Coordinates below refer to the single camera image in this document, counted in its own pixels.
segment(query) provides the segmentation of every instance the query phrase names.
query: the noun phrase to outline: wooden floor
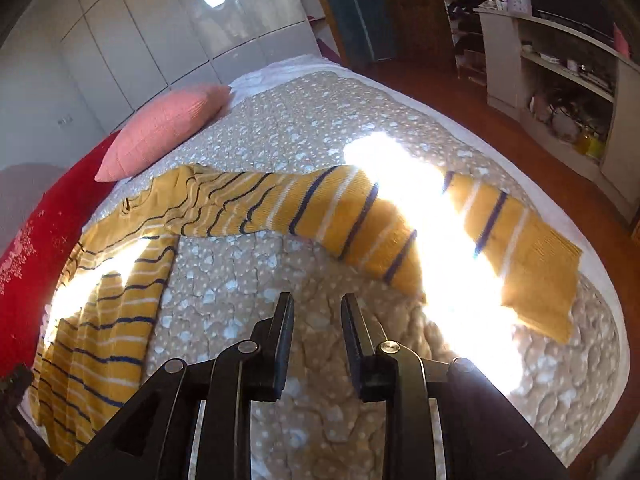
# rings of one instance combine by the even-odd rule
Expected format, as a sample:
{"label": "wooden floor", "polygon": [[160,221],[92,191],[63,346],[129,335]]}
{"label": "wooden floor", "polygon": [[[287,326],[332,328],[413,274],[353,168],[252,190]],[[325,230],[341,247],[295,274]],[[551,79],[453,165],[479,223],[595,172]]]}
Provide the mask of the wooden floor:
{"label": "wooden floor", "polygon": [[396,60],[362,73],[435,108],[492,145],[571,217],[603,261],[622,303],[631,372],[613,414],[569,468],[573,479],[592,478],[594,461],[615,453],[640,412],[640,246],[600,190],[553,158],[516,121],[489,107],[484,88]]}

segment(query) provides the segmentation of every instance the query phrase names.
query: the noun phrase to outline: pink pillow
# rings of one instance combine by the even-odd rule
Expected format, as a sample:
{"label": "pink pillow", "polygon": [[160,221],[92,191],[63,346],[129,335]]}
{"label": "pink pillow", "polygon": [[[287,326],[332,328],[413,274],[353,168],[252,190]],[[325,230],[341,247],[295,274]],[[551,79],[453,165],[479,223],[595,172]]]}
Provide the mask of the pink pillow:
{"label": "pink pillow", "polygon": [[97,182],[134,176],[200,130],[230,101],[223,85],[200,85],[169,92],[144,105],[104,155]]}

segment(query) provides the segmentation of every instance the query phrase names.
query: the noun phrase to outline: bedspread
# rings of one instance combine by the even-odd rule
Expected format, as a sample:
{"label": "bedspread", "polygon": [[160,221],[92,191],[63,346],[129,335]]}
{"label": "bedspread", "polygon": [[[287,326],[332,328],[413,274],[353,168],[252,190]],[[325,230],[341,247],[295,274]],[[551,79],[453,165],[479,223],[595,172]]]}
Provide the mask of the bedspread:
{"label": "bedspread", "polygon": [[[376,131],[414,157],[482,178],[533,208],[498,164],[429,116],[356,80],[321,72],[245,100],[119,187],[94,221],[145,189],[153,176],[180,164],[303,173],[344,163],[345,146]],[[382,465],[384,413],[380,405],[361,404],[353,396],[340,339],[341,296],[356,292],[389,336],[421,356],[449,361],[455,352],[420,305],[336,262],[317,244],[273,232],[181,238],[144,375],[171,357],[188,362],[215,357],[268,317],[282,290],[290,290],[296,301],[289,377],[281,402],[252,407],[254,478],[375,478]],[[512,327],[509,339],[522,375],[506,392],[565,464],[598,427],[619,359],[610,309],[584,276],[572,318],[574,332],[564,346]],[[492,337],[482,326],[467,335],[478,348]]]}

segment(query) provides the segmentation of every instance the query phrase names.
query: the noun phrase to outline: yellow striped sweater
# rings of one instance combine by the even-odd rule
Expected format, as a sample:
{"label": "yellow striped sweater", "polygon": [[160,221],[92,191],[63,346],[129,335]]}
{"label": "yellow striped sweater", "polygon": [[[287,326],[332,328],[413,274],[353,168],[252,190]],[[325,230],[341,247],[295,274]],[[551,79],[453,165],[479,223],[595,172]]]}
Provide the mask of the yellow striped sweater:
{"label": "yellow striped sweater", "polygon": [[[437,175],[436,195],[464,215],[474,256],[482,254],[504,280],[502,304],[566,342],[579,249],[506,193],[468,176]],[[419,201],[424,186],[408,184],[417,186]],[[55,453],[72,460],[140,386],[178,236],[259,230],[316,240],[345,264],[424,297],[417,231],[364,171],[171,170],[92,226],[60,277],[30,388],[34,416]]]}

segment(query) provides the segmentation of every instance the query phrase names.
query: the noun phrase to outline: red blanket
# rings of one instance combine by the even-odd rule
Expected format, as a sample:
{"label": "red blanket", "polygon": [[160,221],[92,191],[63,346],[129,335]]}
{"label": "red blanket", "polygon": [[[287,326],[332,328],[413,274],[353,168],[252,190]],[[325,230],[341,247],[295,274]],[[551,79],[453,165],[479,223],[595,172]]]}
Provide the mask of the red blanket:
{"label": "red blanket", "polygon": [[113,189],[95,173],[114,132],[67,171],[40,200],[0,258],[0,377],[31,367],[44,306],[78,241],[82,226]]}

